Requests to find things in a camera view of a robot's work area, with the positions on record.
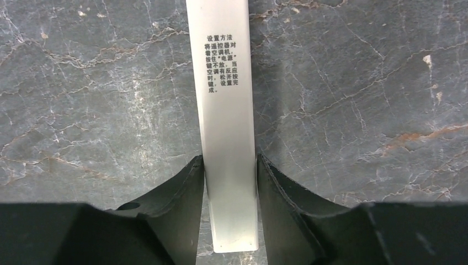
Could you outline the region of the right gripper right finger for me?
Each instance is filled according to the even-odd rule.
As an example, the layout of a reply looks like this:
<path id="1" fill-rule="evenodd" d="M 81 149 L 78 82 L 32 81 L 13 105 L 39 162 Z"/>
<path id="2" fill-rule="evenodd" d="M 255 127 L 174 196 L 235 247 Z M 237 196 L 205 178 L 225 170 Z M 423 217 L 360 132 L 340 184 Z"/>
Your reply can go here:
<path id="1" fill-rule="evenodd" d="M 347 211 L 286 176 L 257 154 L 257 187 L 269 264 L 350 264 L 331 217 Z"/>

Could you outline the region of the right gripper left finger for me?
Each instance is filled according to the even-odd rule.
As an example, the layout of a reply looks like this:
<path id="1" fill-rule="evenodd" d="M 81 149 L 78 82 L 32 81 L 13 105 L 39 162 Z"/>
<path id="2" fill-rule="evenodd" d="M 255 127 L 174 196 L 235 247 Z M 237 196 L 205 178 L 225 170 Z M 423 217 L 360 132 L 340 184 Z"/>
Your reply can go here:
<path id="1" fill-rule="evenodd" d="M 204 193 L 202 156 L 151 191 L 110 213 L 108 264 L 195 264 Z"/>

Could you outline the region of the white remote control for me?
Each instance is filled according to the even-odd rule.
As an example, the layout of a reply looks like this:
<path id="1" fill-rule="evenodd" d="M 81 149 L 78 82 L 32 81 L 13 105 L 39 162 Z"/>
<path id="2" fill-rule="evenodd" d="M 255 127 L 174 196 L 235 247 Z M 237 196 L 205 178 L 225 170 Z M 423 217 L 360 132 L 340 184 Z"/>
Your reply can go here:
<path id="1" fill-rule="evenodd" d="M 213 249 L 255 251 L 256 145 L 247 1 L 187 1 Z"/>

